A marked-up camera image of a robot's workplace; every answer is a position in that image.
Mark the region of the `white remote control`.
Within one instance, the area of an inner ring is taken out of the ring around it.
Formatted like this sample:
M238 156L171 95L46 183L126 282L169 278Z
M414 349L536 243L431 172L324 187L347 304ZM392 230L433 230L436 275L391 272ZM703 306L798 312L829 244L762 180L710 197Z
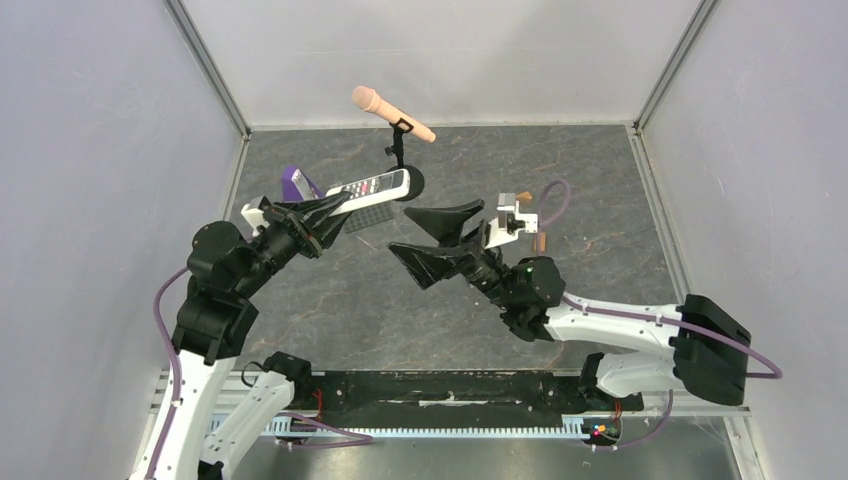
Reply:
M406 169L398 169L331 188L326 192L327 196L347 192L349 197L330 216L400 200L410 193L410 187L409 172Z

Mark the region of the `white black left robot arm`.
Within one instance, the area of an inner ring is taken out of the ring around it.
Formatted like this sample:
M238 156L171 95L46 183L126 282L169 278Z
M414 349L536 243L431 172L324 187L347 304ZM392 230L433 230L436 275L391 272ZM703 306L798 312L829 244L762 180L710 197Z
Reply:
M277 353L217 429L209 428L224 383L258 316L251 298L292 259L318 258L349 216L350 193L301 202L258 197L241 214L245 238L229 221L203 226L186 263L190 277L176 325L165 332L170 373L134 479L229 479L263 430L286 406L313 398L307 361Z

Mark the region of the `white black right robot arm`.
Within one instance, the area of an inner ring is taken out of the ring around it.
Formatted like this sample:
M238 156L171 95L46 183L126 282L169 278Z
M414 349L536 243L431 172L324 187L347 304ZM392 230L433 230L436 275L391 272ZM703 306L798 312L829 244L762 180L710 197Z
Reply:
M643 392L685 390L713 404L744 402L750 333L711 299L695 294L680 305L633 305L572 295L554 259L531 256L509 266L502 246L539 221L513 195L499 199L496 217L470 232L465 223L483 201L446 208L405 209L435 245L392 242L388 248L423 290L462 276L527 342L583 341L622 348L587 357L577 382L580 400L602 408Z

